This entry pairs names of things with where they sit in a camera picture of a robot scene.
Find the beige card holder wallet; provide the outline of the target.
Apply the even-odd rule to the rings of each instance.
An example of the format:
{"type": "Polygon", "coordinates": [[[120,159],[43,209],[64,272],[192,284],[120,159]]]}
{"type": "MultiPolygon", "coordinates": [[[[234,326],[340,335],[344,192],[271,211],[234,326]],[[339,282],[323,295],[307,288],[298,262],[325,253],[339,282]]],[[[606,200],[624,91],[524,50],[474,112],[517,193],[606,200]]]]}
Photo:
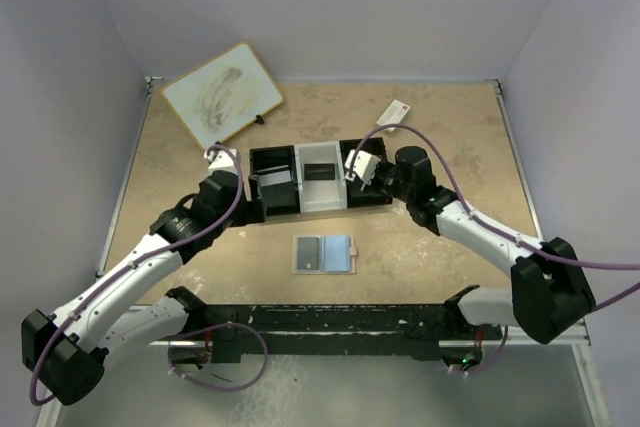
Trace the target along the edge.
{"type": "Polygon", "coordinates": [[[292,239],[291,273],[297,275],[347,275],[356,272],[358,251],[350,235],[297,235],[292,239]],[[321,240],[321,264],[318,272],[297,272],[296,240],[298,237],[317,236],[321,240]]]}

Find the dark grey card with chip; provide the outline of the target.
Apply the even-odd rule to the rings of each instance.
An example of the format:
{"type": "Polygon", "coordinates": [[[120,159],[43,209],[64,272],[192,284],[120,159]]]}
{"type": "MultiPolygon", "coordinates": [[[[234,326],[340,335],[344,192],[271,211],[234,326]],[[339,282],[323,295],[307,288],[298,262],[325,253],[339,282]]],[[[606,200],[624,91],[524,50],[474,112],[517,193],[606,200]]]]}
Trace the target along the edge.
{"type": "Polygon", "coordinates": [[[318,272],[321,264],[321,240],[317,236],[301,236],[296,240],[297,272],[318,272]]]}

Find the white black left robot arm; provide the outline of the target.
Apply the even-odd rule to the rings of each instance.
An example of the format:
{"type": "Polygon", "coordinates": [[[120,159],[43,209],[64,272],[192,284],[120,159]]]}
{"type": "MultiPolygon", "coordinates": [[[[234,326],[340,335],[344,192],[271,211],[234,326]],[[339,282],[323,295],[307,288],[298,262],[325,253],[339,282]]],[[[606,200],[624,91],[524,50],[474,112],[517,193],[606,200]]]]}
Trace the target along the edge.
{"type": "Polygon", "coordinates": [[[129,309],[226,229],[254,220],[241,170],[213,170],[197,192],[162,212],[133,250],[91,287],[50,314],[36,309],[27,315],[21,323],[21,355],[31,373],[31,404],[80,401],[121,358],[155,340],[194,339],[233,327],[232,321],[214,320],[209,307],[184,287],[135,314],[129,309]]]}

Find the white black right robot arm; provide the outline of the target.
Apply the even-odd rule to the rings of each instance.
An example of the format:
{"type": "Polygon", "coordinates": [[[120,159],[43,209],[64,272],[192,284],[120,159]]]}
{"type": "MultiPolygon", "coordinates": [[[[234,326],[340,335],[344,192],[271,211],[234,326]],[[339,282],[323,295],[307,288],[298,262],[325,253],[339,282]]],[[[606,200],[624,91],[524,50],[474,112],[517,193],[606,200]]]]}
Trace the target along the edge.
{"type": "Polygon", "coordinates": [[[417,225],[468,248],[509,278],[506,290],[472,287],[459,296],[444,316],[452,336],[467,338],[480,325],[498,324],[548,344],[594,311],[594,294],[567,241],[528,236],[472,208],[437,183],[424,149],[404,147],[394,162],[360,152],[354,164],[366,187],[403,202],[417,225]]]}

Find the white card in left bin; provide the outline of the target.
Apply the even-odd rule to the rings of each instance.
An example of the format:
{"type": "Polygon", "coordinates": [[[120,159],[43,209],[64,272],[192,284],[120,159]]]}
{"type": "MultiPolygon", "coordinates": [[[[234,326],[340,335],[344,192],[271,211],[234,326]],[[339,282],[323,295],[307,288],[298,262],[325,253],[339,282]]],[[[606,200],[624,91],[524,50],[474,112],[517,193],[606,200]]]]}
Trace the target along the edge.
{"type": "Polygon", "coordinates": [[[291,172],[289,170],[279,170],[259,175],[262,187],[269,187],[289,183],[292,181],[291,172]]]}

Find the black card in middle bin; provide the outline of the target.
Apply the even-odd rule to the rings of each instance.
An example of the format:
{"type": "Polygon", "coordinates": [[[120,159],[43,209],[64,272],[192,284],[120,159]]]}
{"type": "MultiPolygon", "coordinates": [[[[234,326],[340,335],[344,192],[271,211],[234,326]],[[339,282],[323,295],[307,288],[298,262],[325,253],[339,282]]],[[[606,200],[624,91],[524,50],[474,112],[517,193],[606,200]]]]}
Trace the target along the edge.
{"type": "Polygon", "coordinates": [[[307,163],[304,165],[305,181],[333,181],[336,179],[334,163],[307,163]]]}

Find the black left bin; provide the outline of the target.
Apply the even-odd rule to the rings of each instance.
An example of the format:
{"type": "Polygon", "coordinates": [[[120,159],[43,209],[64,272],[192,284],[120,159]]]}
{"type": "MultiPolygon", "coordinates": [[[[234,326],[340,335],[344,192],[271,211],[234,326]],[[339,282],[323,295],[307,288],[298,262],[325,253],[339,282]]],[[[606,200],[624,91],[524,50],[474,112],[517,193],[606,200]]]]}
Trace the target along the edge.
{"type": "Polygon", "coordinates": [[[249,151],[251,196],[267,217],[301,212],[298,169],[293,145],[249,151]]]}

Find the black bin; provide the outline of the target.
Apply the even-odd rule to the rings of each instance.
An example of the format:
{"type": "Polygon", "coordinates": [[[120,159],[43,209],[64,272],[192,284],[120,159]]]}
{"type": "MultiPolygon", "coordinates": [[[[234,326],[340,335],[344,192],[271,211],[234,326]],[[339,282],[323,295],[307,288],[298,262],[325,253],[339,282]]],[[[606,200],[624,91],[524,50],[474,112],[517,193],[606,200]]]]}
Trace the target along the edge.
{"type": "Polygon", "coordinates": [[[251,196],[267,217],[301,212],[298,169],[293,145],[249,151],[251,196]]]}
{"type": "MultiPolygon", "coordinates": [[[[339,147],[341,150],[342,160],[346,161],[349,152],[355,149],[359,144],[359,139],[341,140],[339,147]]],[[[373,154],[379,157],[383,161],[387,161],[387,152],[384,140],[381,137],[370,138],[363,147],[365,152],[373,154]]],[[[386,195],[369,187],[362,187],[360,180],[346,182],[347,189],[347,207],[351,208],[364,208],[364,207],[378,207],[385,206],[392,203],[392,197],[386,195]]]]}

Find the black right bin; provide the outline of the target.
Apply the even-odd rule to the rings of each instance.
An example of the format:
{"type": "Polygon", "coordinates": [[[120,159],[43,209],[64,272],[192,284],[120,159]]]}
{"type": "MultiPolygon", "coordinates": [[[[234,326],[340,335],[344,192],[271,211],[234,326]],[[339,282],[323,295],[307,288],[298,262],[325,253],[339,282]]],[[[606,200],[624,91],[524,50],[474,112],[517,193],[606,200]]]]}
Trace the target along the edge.
{"type": "MultiPolygon", "coordinates": [[[[341,140],[339,147],[341,150],[342,160],[346,161],[349,152],[355,149],[359,144],[359,139],[341,140]]],[[[370,138],[363,147],[365,152],[373,154],[379,157],[383,161],[387,161],[387,152],[384,140],[381,137],[370,138]]],[[[369,187],[362,187],[360,180],[346,182],[347,189],[347,207],[351,208],[364,208],[364,207],[378,207],[385,206],[392,203],[392,197],[386,195],[369,187]]]]}

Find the white middle bin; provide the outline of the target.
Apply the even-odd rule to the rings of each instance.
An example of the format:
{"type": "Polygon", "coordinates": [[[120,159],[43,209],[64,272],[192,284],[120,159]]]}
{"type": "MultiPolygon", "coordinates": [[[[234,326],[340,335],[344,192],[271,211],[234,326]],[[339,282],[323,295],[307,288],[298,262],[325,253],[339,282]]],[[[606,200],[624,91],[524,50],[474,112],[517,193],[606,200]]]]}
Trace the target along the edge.
{"type": "Polygon", "coordinates": [[[318,213],[347,208],[344,167],[338,141],[296,144],[295,164],[298,176],[298,195],[302,213],[318,213]],[[304,169],[308,165],[328,164],[334,169],[330,180],[307,180],[304,169]]]}

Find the small white red box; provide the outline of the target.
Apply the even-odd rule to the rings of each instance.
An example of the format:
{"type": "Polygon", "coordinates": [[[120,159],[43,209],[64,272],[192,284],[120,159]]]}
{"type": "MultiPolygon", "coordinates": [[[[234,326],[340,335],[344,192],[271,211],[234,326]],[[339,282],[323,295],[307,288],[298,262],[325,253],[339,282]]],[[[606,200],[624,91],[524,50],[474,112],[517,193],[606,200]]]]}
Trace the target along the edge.
{"type": "Polygon", "coordinates": [[[391,135],[396,130],[395,124],[402,124],[410,110],[408,104],[394,99],[376,121],[376,126],[385,126],[383,132],[391,135]]]}

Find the white board with wooden frame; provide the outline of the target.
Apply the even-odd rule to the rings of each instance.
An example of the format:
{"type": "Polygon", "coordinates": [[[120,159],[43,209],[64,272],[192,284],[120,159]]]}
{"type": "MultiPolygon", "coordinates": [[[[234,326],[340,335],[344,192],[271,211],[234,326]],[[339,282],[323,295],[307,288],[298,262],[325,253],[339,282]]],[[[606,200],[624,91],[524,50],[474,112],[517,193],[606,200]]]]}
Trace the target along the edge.
{"type": "Polygon", "coordinates": [[[202,149],[228,140],[283,102],[246,42],[170,81],[161,94],[202,149]]]}

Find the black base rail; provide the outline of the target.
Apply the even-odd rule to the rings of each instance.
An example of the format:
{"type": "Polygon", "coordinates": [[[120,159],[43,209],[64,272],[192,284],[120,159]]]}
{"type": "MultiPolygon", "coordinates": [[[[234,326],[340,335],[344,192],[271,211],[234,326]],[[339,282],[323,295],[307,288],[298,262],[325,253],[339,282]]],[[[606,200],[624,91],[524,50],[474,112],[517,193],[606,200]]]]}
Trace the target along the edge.
{"type": "Polygon", "coordinates": [[[214,363],[243,355],[401,356],[438,360],[442,346],[471,347],[478,328],[442,304],[214,305],[199,307],[166,339],[202,341],[212,333],[214,363]]]}

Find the aluminium table frame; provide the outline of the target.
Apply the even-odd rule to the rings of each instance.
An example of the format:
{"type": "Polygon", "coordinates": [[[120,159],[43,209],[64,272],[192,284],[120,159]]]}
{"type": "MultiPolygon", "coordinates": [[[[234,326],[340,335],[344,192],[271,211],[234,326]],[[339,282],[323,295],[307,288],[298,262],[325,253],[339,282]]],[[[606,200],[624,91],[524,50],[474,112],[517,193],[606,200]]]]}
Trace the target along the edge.
{"type": "MultiPolygon", "coordinates": [[[[371,130],[394,99],[407,103],[409,131],[389,151],[430,137],[469,201],[517,230],[537,234],[519,177],[503,107],[491,83],[283,84],[283,103],[264,125],[231,140],[254,147],[353,139],[371,130]]],[[[184,285],[212,303],[434,302],[470,284],[505,277],[473,253],[415,226],[406,209],[300,216],[228,231],[214,246],[150,290],[154,302],[184,285]],[[291,273],[297,235],[354,238],[356,272],[291,273]]],[[[608,423],[589,402],[593,365],[584,339],[537,346],[511,337],[484,372],[461,377],[435,362],[398,357],[274,356],[267,369],[246,357],[233,371],[251,382],[217,393],[173,376],[162,345],[118,366],[87,398],[53,406],[56,426],[593,426],[608,423]]]]}

